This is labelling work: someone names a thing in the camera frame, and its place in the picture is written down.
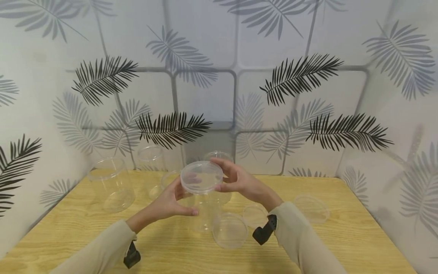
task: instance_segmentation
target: hand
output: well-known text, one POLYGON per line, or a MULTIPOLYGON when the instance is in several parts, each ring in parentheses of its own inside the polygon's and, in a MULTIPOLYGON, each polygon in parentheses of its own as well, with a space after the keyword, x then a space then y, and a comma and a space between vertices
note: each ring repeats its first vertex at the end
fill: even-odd
POLYGON ((175 215, 197 216, 198 211, 192 207, 184 207, 177 201, 189 196, 181 185, 181 177, 178 176, 163 192, 147 207, 129 218, 126 223, 135 233, 140 232, 147 225, 175 215))
POLYGON ((228 177, 224 182, 217 185, 218 192, 239 192, 245 198, 262 204, 268 212, 283 203, 278 194, 242 167, 225 159, 212 158, 211 162, 218 164, 223 173, 228 177))

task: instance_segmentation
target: beige sleeve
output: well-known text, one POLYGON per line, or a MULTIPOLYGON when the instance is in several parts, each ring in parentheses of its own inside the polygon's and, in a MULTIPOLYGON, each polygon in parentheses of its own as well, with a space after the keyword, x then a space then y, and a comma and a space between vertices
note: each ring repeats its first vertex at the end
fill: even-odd
POLYGON ((269 214, 277 216, 275 235, 278 243, 302 274, 346 274, 341 263, 294 204, 285 202, 269 214))
POLYGON ((124 220, 100 233, 86 247, 52 270, 51 274, 100 274, 122 260, 136 234, 124 220))

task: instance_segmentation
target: light wood tabletop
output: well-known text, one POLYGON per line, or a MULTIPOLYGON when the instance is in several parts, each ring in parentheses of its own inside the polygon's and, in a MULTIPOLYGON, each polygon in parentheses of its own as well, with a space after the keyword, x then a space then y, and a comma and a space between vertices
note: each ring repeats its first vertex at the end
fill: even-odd
MULTIPOLYGON (((159 181, 162 172, 130 171, 136 200, 126 210, 102 211, 88 179, 84 178, 41 222, 0 261, 0 273, 48 273, 119 219, 127 219, 148 205, 143 181, 159 181)), ((293 201, 309 194, 330 211, 324 224, 314 224, 319 237, 350 274, 415 274, 413 268, 362 206, 337 178, 256 176, 293 201)), ((234 193, 223 210, 241 214, 251 204, 234 193)), ((240 249, 222 249, 211 233, 187 228, 187 218, 172 217, 146 227, 135 243, 142 258, 128 270, 120 260, 110 273, 300 273, 279 247, 275 236, 260 246, 249 228, 240 249)))

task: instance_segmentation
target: wallpaper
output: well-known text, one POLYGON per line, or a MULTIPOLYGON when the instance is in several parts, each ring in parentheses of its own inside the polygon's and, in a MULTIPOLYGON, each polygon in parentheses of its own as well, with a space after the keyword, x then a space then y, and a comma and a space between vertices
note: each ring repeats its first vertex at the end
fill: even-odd
POLYGON ((438 267, 433 0, 0 0, 4 256, 93 161, 339 177, 438 267))

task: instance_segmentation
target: plastic lid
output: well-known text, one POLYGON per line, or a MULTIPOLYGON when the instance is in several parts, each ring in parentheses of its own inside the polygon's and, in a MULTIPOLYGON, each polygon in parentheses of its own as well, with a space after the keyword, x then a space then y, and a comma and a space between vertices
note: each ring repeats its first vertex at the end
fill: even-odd
POLYGON ((190 193, 206 194, 222 183, 222 169, 215 163, 199 161, 181 170, 181 184, 190 193))
POLYGON ((237 249, 246 242, 248 228, 242 217, 233 213, 223 213, 213 222, 213 238, 225 249, 237 249))
POLYGON ((330 217, 325 204, 312 196, 299 195, 293 203, 311 223, 322 224, 330 217))
POLYGON ((242 217, 246 225, 251 228, 264 227, 268 222, 268 212, 259 203, 246 206, 242 212, 242 217))

